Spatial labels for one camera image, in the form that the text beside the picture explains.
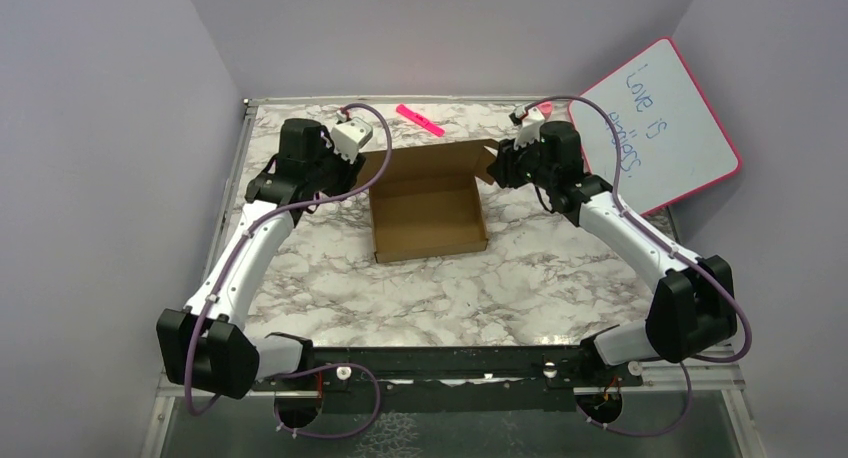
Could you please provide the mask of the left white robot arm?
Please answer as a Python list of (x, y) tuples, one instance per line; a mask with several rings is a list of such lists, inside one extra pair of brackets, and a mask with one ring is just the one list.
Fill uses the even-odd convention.
[(319, 195), (350, 192), (372, 127), (349, 118), (332, 127), (305, 118), (282, 124), (277, 152), (246, 188), (230, 241), (198, 291), (180, 310), (166, 309), (156, 333), (171, 383), (239, 399), (255, 382), (278, 376), (298, 389), (313, 379), (308, 339), (276, 332), (246, 336), (247, 315), (266, 271)]

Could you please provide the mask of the brown cardboard box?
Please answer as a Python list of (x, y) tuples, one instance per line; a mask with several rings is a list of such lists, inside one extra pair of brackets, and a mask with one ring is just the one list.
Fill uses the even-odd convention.
[(478, 183), (498, 142), (479, 139), (395, 148), (368, 189), (374, 255), (381, 264), (484, 251)]

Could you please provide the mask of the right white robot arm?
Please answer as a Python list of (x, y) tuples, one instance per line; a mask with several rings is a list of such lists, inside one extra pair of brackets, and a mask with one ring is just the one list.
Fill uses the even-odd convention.
[(643, 320), (582, 341), (588, 351), (576, 362), (585, 382), (600, 385), (630, 361), (680, 363), (737, 333), (730, 265), (668, 239), (632, 213), (604, 178), (586, 172), (571, 123), (545, 122), (531, 141), (499, 141), (487, 172), (502, 188), (536, 188), (546, 210), (600, 239), (653, 294)]

